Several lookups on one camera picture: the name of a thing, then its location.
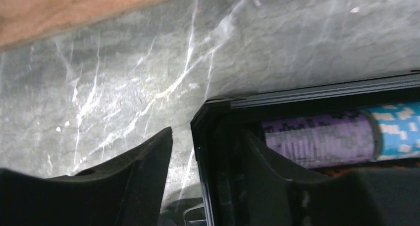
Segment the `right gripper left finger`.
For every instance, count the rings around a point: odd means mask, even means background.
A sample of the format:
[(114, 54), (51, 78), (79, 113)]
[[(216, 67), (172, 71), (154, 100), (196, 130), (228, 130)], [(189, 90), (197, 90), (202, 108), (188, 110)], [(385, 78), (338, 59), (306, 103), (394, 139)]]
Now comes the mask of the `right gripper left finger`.
[(0, 171), (3, 226), (156, 226), (172, 152), (167, 127), (74, 176)]

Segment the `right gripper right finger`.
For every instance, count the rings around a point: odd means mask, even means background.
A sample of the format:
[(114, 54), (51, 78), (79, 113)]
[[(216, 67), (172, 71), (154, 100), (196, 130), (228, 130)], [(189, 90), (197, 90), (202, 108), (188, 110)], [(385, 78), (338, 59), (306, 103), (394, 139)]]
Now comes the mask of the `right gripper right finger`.
[(417, 226), (419, 169), (359, 169), (326, 176), (243, 132), (246, 195), (253, 226)]

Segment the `black poker set case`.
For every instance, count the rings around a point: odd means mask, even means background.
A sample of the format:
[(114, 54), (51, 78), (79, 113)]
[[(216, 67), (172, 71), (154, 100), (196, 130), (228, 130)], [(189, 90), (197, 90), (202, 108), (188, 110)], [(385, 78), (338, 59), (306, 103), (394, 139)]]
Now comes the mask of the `black poker set case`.
[(420, 102), (420, 72), (279, 92), (208, 100), (191, 122), (204, 204), (188, 226), (252, 226), (246, 195), (243, 132), (265, 145), (263, 121)]

